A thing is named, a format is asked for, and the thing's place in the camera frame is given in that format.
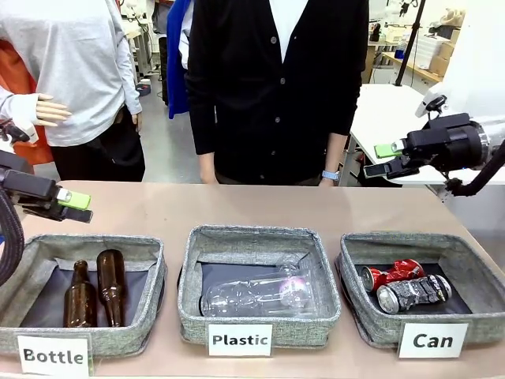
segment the black cardigan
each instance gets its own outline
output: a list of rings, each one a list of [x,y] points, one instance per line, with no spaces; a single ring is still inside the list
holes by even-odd
[[[269,0],[196,0],[186,86],[196,153],[249,184],[324,169],[347,135],[365,68],[368,0],[309,0],[284,63]]]

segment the paper sign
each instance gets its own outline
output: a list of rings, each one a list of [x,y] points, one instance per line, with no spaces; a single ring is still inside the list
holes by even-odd
[[[18,336],[23,373],[88,377],[88,340]]]
[[[221,357],[269,357],[271,325],[209,325],[208,354]]]
[[[468,324],[405,324],[399,358],[457,358]]]

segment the wristwatch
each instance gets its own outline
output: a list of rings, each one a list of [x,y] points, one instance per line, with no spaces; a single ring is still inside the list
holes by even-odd
[[[339,180],[339,175],[340,173],[337,171],[337,172],[330,172],[330,171],[326,171],[324,170],[323,171],[323,178],[326,178],[326,179],[330,179],[330,180],[333,180],[334,182],[338,181]]]

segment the blue jacket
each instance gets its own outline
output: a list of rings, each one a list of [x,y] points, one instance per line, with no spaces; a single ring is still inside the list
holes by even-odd
[[[176,0],[166,19],[166,48],[168,51],[166,85],[168,86],[168,117],[170,119],[174,118],[176,114],[189,111],[184,81],[185,71],[179,54],[179,41],[181,39],[182,20],[190,3],[191,0]]]

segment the gray floor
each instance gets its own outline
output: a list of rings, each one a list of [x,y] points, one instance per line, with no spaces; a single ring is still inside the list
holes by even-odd
[[[151,94],[140,98],[144,108],[141,131],[146,159],[145,182],[199,183],[198,162],[187,114],[167,117],[167,108],[158,97],[161,83],[151,78]],[[58,179],[54,164],[36,168],[41,176]],[[477,197],[458,198],[447,207],[505,269],[505,186],[486,187]]]

